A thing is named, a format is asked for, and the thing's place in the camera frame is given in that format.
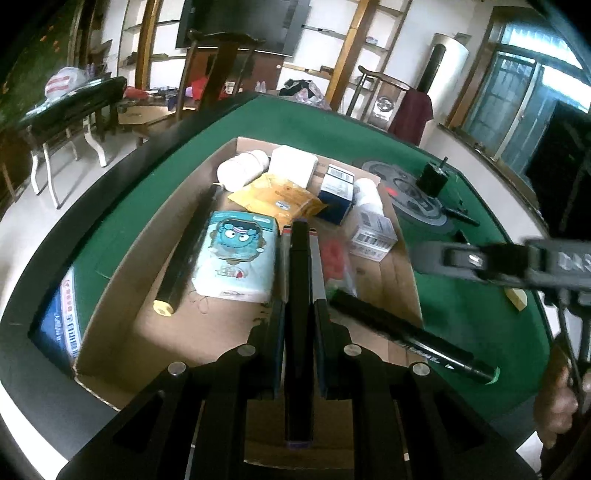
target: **white table leg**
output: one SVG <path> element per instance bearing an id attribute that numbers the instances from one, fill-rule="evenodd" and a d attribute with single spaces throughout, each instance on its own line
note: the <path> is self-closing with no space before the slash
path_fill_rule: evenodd
<path id="1" fill-rule="evenodd" d="M 31 158 L 33 159 L 33 168 L 31 169 L 31 187 L 35 195 L 39 195 L 39 185 L 37 185 L 37 169 L 39 168 L 39 156 L 36 152 L 31 150 Z"/>
<path id="2" fill-rule="evenodd" d="M 92 133 L 90 132 L 90 116 L 84 117 L 84 119 L 82 120 L 82 125 L 84 125 L 84 138 L 86 139 L 88 144 L 92 148 L 94 148 L 95 151 L 98 153 L 100 166 L 106 167 L 107 159 L 105 157 L 105 150 L 103 149 L 101 144 L 95 140 L 95 138 L 92 136 Z"/>
<path id="3" fill-rule="evenodd" d="M 72 132 L 69 128 L 66 128 L 66 137 L 70 139 L 70 146 L 72 147 L 72 153 L 74 154 L 74 160 L 78 160 L 80 157 L 78 156 L 78 150 L 72 141 Z"/>
<path id="4" fill-rule="evenodd" d="M 55 205 L 56 208 L 59 208 L 60 204 L 57 203 L 56 191 L 53 189 L 53 179 L 51 178 L 51 165 L 49 163 L 49 150 L 47 148 L 47 143 L 43 144 L 43 155 L 45 156 L 45 165 L 47 167 L 47 187 L 49 188 L 49 194 L 53 200 L 53 205 Z"/>

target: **cartoon character print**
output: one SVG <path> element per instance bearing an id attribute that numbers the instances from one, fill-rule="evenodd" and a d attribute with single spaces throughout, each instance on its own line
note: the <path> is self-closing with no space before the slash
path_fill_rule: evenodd
<path id="1" fill-rule="evenodd" d="M 258 224 L 235 218 L 220 221 L 210 237 L 209 251 L 230 265 L 253 261 L 267 244 Z"/>

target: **chair backrest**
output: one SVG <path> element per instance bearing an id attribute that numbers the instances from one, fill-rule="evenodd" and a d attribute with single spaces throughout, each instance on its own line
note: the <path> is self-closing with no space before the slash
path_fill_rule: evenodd
<path id="1" fill-rule="evenodd" d="M 236 61 L 238 49 L 241 47 L 249 48 L 248 57 L 244 62 L 245 66 L 254 54 L 255 48 L 265 43 L 265 40 L 252 38 L 251 36 L 243 33 L 220 32 L 203 34 L 197 30 L 189 30 L 188 37 L 191 40 L 191 47 L 187 52 L 187 59 L 185 60 L 183 74 L 181 75 L 181 83 L 178 88 L 176 111 L 177 120 L 180 120 L 183 114 L 184 91 L 189 79 L 189 73 L 191 72 L 193 57 L 200 42 L 219 42 L 219 47 L 217 48 L 216 59 L 213 62 L 213 67 L 209 73 L 209 79 L 207 80 L 207 84 L 205 85 L 205 89 L 201 95 L 198 108 L 199 110 L 201 110 L 201 108 L 207 108 L 217 102 L 224 83 L 230 75 L 234 62 Z M 234 85 L 233 95 L 235 95 L 240 88 L 244 66 L 242 67 L 240 76 Z"/>
<path id="2" fill-rule="evenodd" d="M 394 77 L 391 77 L 390 75 L 386 75 L 385 73 L 373 72 L 372 70 L 368 70 L 367 68 L 362 67 L 361 65 L 359 65 L 359 71 L 362 73 L 362 75 L 359 78 L 359 81 L 357 83 L 357 88 L 355 89 L 355 92 L 353 94 L 353 98 L 351 99 L 351 103 L 349 104 L 349 108 L 347 108 L 347 113 L 345 113 L 346 116 L 351 116 L 351 114 L 353 113 L 353 108 L 355 107 L 355 104 L 357 103 L 357 98 L 359 97 L 359 93 L 361 92 L 361 88 L 363 87 L 363 83 L 365 82 L 365 79 L 367 77 L 373 77 L 373 78 L 378 79 L 378 84 L 376 85 L 376 89 L 375 89 L 376 92 L 379 89 L 379 82 L 384 82 L 389 85 L 393 85 L 396 88 L 399 88 L 405 92 L 411 89 L 410 85 L 408 85 L 398 79 L 395 79 Z"/>

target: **plastic bag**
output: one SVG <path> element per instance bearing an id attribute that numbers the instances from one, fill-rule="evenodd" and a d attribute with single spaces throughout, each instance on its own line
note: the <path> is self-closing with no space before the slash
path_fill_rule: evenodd
<path id="1" fill-rule="evenodd" d="M 357 296 L 348 243 L 343 238 L 341 230 L 318 220 L 313 222 L 313 226 L 318 232 L 318 247 L 327 298 L 330 298 L 335 290 L 344 290 Z"/>
<path id="2" fill-rule="evenodd" d="M 232 193 L 228 199 L 249 212 L 272 216 L 277 220 L 280 231 L 285 225 L 291 224 L 294 218 L 309 218 L 325 207 L 308 190 L 271 173 L 264 173 Z"/>
<path id="3" fill-rule="evenodd" d="M 324 110 L 330 110 L 329 103 L 324 99 L 324 95 L 312 80 L 296 81 L 290 79 L 284 83 L 284 86 L 285 88 L 279 90 L 279 96 Z"/>
<path id="4" fill-rule="evenodd" d="M 76 67 L 64 67 L 52 76 L 45 85 L 45 97 L 54 100 L 71 92 L 90 80 L 88 72 Z"/>

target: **yellow sticky note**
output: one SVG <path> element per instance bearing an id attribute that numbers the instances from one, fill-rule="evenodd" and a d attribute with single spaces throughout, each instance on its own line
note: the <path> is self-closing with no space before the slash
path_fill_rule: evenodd
<path id="1" fill-rule="evenodd" d="M 505 295 L 519 311 L 527 307 L 527 294 L 520 288 L 506 288 Z"/>

